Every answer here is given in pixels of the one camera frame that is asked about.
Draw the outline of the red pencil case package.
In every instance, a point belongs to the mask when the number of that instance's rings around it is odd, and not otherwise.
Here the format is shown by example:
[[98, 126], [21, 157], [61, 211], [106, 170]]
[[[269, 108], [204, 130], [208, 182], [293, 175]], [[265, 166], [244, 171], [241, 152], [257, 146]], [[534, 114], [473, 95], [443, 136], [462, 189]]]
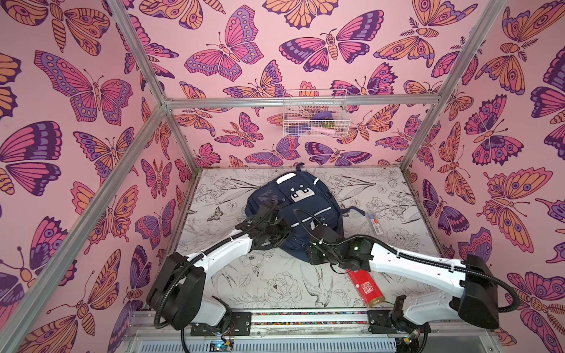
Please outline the red pencil case package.
[[385, 296], [369, 272], [348, 270], [347, 275], [366, 307], [373, 308], [384, 303]]

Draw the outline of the navy blue backpack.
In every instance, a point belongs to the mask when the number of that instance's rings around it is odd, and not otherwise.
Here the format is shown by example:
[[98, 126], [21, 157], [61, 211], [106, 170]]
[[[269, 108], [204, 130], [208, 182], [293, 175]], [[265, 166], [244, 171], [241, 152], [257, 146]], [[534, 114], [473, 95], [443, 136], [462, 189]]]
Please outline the navy blue backpack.
[[321, 263], [316, 259], [315, 241], [310, 236], [318, 224], [332, 229], [331, 235], [337, 235], [341, 241], [344, 239], [344, 216], [351, 210], [366, 215], [357, 207], [341, 207], [328, 186], [302, 170], [301, 164], [254, 191], [247, 199], [245, 215], [257, 216], [263, 206], [274, 206], [277, 216], [290, 226], [289, 235], [280, 248], [312, 265]]

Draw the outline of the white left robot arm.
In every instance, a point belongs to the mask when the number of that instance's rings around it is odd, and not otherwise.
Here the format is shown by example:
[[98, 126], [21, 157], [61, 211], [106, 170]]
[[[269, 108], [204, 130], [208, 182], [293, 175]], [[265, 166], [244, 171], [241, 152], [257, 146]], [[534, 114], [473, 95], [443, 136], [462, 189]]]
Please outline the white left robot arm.
[[291, 226], [279, 211], [274, 202], [263, 204], [256, 215], [210, 248], [169, 255], [147, 295], [147, 305], [155, 311], [153, 327], [185, 332], [188, 326], [206, 325], [214, 333], [226, 332], [232, 308], [218, 297], [205, 298], [206, 286], [232, 261], [253, 251], [274, 249], [288, 238]]

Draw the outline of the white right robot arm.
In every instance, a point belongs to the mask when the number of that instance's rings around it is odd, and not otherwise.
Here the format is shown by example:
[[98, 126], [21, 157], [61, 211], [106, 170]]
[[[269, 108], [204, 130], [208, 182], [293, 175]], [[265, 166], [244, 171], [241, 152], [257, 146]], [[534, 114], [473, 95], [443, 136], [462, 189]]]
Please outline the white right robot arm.
[[422, 297], [400, 298], [395, 320], [401, 325], [460, 319], [475, 327], [497, 329], [499, 315], [511, 313], [521, 304], [518, 293], [494, 277], [480, 257], [442, 259], [393, 247], [369, 235], [340, 238], [312, 213], [297, 208], [293, 214], [310, 237], [311, 264], [394, 274], [436, 289]]

